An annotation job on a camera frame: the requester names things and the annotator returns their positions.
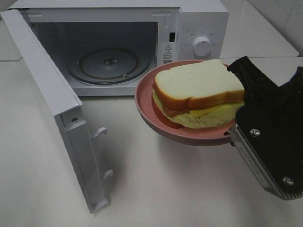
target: barcode sticker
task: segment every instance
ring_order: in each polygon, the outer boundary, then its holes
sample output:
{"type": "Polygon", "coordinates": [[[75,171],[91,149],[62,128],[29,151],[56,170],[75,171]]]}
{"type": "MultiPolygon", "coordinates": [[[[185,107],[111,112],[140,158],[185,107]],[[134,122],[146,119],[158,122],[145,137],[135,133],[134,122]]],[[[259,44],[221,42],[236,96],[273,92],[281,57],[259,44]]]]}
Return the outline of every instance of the barcode sticker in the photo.
{"type": "Polygon", "coordinates": [[[167,63],[171,63],[171,62],[172,62],[172,60],[163,60],[163,65],[167,64],[167,63]]]}

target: screw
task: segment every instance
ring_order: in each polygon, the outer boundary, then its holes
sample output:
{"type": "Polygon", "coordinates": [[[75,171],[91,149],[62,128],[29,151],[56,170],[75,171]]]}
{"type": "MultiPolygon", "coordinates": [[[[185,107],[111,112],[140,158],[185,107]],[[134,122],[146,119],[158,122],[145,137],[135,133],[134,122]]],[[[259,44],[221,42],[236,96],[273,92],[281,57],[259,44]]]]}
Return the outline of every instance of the screw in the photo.
{"type": "Polygon", "coordinates": [[[292,186],[294,184],[293,179],[291,179],[287,176],[283,178],[283,182],[284,182],[284,184],[289,185],[289,186],[292,186]]]}
{"type": "Polygon", "coordinates": [[[252,130],[250,130],[250,134],[253,137],[257,137],[257,136],[259,136],[261,134],[261,132],[258,129],[252,129],[252,130]]]}
{"type": "Polygon", "coordinates": [[[106,65],[112,65],[115,63],[117,63],[117,59],[114,59],[114,58],[107,58],[107,59],[103,60],[103,64],[106,64],[106,65]]]}

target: white microwave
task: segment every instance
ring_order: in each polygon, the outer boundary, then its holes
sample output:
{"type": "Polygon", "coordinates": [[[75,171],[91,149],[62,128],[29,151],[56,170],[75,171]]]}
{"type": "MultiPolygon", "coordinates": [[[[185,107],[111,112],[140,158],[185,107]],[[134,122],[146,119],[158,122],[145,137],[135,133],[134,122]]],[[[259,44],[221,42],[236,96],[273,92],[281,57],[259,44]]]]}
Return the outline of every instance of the white microwave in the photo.
{"type": "Polygon", "coordinates": [[[229,17],[219,0],[18,0],[9,9],[78,96],[134,95],[156,66],[219,58],[229,17]]]}
{"type": "Polygon", "coordinates": [[[110,203],[78,96],[134,95],[145,72],[219,58],[219,0],[18,0],[1,16],[51,128],[60,132],[89,211],[110,203]]]}

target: pink plate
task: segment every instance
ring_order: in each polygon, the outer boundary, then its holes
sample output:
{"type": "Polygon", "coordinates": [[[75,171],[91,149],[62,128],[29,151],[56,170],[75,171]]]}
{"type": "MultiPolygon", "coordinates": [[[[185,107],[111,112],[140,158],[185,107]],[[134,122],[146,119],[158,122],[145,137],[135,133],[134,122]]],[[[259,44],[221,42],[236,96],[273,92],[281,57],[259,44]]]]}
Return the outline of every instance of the pink plate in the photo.
{"type": "Polygon", "coordinates": [[[152,108],[152,85],[158,72],[168,70],[179,65],[198,63],[202,60],[175,61],[154,68],[142,77],[136,92],[135,102],[144,121],[157,133],[171,140],[196,146],[213,146],[230,142],[229,136],[224,133],[234,124],[234,120],[217,126],[203,129],[190,129],[182,127],[179,129],[171,128],[162,123],[156,116],[152,108]]]}

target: sandwich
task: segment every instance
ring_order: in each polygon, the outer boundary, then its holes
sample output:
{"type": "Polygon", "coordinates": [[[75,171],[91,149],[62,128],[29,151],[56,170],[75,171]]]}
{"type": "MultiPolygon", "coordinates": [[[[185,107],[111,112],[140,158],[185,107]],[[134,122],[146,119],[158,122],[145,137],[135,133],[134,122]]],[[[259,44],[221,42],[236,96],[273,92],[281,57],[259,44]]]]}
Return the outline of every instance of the sandwich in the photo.
{"type": "Polygon", "coordinates": [[[160,71],[153,84],[152,105],[167,126],[200,129],[230,122],[243,98],[238,78],[213,59],[160,71]]]}

